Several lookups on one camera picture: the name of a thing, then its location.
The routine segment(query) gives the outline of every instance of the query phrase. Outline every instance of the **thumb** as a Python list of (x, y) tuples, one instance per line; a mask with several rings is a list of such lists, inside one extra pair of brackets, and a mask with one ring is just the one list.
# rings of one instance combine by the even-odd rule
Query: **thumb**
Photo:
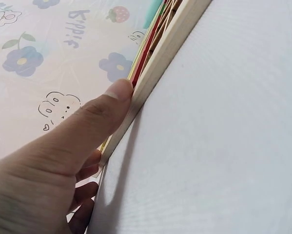
[(34, 167), (60, 174), (76, 174), (89, 155), (123, 122), (133, 86), (120, 79), (102, 96), (89, 101), (50, 133), (16, 154)]

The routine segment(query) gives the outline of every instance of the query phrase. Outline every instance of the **strawberry illustration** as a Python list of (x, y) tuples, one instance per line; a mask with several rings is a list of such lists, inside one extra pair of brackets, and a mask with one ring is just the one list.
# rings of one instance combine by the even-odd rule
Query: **strawberry illustration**
[(113, 23), (123, 23), (130, 17), (130, 12), (124, 6), (116, 6), (110, 9), (107, 19), (111, 19)]

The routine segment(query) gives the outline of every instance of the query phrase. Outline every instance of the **wooden frame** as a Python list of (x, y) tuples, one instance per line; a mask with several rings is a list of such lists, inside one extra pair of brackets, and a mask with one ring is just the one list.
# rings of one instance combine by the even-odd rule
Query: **wooden frame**
[(154, 50), (150, 54), (148, 63), (144, 67), (137, 82), (128, 115), (119, 129), (108, 139), (103, 148), (99, 172), (94, 177), (100, 174), (142, 105), (145, 103), (151, 91), (160, 80), (211, 1), (212, 0), (183, 0), (180, 1), (180, 4), (177, 4), (179, 1), (173, 1), (170, 10), (172, 14), (166, 17), (166, 21), (169, 22), (169, 25), (162, 25), (161, 28), (164, 28), (165, 31), (161, 33), (160, 40), (156, 38), (152, 44), (151, 50)]

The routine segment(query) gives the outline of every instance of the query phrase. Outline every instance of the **yellow flower center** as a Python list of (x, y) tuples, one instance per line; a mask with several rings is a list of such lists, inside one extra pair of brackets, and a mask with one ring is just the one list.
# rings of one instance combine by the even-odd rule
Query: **yellow flower center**
[(120, 70), (120, 71), (123, 71), (124, 67), (122, 65), (117, 65), (117, 69)]
[(27, 62), (26, 58), (20, 58), (20, 59), (18, 59), (17, 64), (18, 65), (24, 65), (26, 62)]

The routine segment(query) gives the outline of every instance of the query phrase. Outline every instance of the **white surface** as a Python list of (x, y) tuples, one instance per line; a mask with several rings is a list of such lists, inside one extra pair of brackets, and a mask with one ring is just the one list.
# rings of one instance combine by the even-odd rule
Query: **white surface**
[(292, 0), (214, 0), (111, 157), (93, 234), (292, 234)]

